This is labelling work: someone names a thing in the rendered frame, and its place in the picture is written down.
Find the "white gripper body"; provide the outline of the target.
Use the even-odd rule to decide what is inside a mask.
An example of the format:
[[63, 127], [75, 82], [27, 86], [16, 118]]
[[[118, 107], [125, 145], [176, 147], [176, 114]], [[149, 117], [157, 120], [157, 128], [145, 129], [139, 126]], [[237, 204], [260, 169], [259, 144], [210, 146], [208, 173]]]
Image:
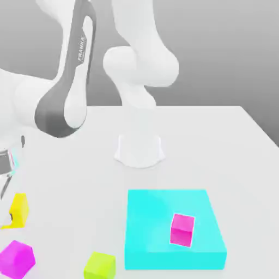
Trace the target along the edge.
[[0, 212], [6, 212], [16, 192], [15, 179], [12, 174], [0, 175]]

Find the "small yellow cube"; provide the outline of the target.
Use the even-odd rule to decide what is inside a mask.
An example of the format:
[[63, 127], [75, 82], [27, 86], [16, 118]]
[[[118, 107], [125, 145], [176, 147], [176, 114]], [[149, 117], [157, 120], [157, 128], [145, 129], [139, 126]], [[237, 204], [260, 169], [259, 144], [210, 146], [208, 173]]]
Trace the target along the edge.
[[9, 209], [10, 222], [0, 225], [0, 229], [23, 228], [29, 215], [26, 193], [16, 193]]

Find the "small magenta cube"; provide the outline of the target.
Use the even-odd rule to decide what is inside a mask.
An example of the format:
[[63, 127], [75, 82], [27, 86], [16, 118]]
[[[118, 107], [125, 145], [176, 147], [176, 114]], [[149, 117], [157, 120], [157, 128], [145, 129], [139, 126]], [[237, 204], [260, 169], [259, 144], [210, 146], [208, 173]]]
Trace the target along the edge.
[[33, 249], [24, 243], [13, 240], [0, 252], [0, 273], [11, 279], [23, 279], [34, 265]]

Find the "small lime green cube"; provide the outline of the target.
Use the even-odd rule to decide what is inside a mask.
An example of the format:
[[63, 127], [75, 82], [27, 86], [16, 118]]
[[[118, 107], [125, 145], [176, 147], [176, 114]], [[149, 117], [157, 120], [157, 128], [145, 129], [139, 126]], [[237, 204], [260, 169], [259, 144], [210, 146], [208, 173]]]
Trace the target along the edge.
[[116, 257], [94, 251], [84, 271], [84, 279], [114, 279], [116, 275]]

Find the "small pink cube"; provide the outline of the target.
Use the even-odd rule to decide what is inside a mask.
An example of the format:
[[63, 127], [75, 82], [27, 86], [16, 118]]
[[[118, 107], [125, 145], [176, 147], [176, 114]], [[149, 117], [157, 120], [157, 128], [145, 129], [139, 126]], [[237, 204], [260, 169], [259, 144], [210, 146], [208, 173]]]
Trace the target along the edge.
[[195, 217], [175, 213], [170, 229], [170, 243], [190, 248], [192, 245]]

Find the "large cyan box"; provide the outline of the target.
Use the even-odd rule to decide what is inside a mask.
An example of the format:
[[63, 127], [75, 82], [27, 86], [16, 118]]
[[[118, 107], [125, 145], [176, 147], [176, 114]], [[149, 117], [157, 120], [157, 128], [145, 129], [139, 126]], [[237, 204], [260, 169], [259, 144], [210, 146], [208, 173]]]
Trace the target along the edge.
[[[190, 248], [170, 243], [175, 213], [195, 217]], [[227, 249], [206, 190], [129, 190], [126, 270], [222, 270]]]

